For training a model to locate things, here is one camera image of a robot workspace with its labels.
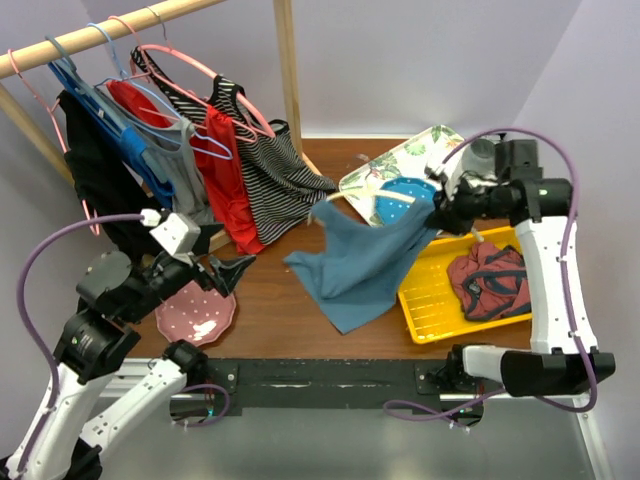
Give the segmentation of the cream hanger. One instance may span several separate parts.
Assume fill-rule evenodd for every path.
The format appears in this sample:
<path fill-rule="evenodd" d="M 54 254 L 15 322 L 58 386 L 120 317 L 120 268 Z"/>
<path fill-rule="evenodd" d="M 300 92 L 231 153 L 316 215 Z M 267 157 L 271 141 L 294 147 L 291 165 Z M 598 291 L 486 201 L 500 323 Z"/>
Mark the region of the cream hanger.
<path fill-rule="evenodd" d="M 446 170 L 444 161 L 443 163 L 438 164 L 438 166 L 432 170 L 433 170 L 433 173 L 438 175 L 438 178 L 440 178 L 442 174 L 445 173 L 445 170 Z M 363 197 L 373 197 L 373 198 L 384 197 L 391 200 L 401 201 L 407 204 L 411 204 L 416 200 L 415 197 L 411 197 L 409 195 L 398 193 L 398 192 L 392 192 L 389 190 L 382 190 L 382 189 L 372 189 L 370 187 L 362 187 L 362 188 L 355 188 L 352 190 L 337 191 L 335 193 L 328 195 L 324 199 L 324 201 L 332 202 L 339 198 L 346 198 L 348 196 L 363 196 Z M 310 211 L 307 215 L 306 224 L 307 226 L 309 226 L 313 222 L 314 222 L 313 214 Z M 475 227 L 472 226 L 470 232 L 472 236 L 475 238 L 475 240 L 479 242 L 484 241 L 484 237 L 479 233 L 479 231 Z"/>

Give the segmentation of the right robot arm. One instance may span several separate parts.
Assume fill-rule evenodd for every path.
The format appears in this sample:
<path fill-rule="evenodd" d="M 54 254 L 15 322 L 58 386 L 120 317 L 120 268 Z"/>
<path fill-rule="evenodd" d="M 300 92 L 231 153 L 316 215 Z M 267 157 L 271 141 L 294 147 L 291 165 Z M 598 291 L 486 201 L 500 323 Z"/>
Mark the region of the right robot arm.
<path fill-rule="evenodd" d="M 481 378 L 497 382 L 513 397 L 587 394 L 595 405 L 598 385 L 613 375 L 613 354 L 598 346 L 586 313 L 576 259 L 578 177 L 573 164 L 566 178 L 548 178 L 538 162 L 540 136 L 519 130 L 489 151 L 494 177 L 469 182 L 463 158 L 489 132 L 455 147 L 435 168 L 443 190 L 429 225 L 450 233 L 470 232 L 480 218 L 506 219 L 523 255 L 531 300 L 531 340 L 527 350 L 494 345 L 456 345 L 447 358 L 445 379 L 459 393 Z"/>

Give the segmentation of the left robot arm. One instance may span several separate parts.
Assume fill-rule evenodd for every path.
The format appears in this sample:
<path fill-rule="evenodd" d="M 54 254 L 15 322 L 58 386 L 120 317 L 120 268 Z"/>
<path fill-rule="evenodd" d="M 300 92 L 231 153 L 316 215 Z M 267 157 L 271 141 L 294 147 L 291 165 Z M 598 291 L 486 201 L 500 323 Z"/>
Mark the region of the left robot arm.
<path fill-rule="evenodd" d="M 64 325 L 54 349 L 43 342 L 26 310 L 26 277 L 37 257 L 54 241 L 86 226 L 138 221 L 150 228 L 164 248 L 147 268 L 134 266 L 120 251 L 107 252 L 88 268 L 77 285 L 85 307 Z M 191 249 L 200 230 L 171 215 L 146 220 L 140 214 L 118 214 L 72 223 L 43 240 L 30 254 L 19 276 L 16 301 L 21 320 L 41 350 L 50 380 L 36 415 L 15 452 L 2 460 L 4 479 L 97 479 L 109 450 L 147 416 L 149 410 L 181 392 L 222 392 L 211 381 L 208 357 L 195 345 L 169 344 L 151 371 L 109 409 L 90 415 L 101 393 L 139 342 L 132 325 L 163 302 L 195 283 L 202 291 L 228 296 L 252 255 L 233 260 L 209 256 L 197 262 Z"/>

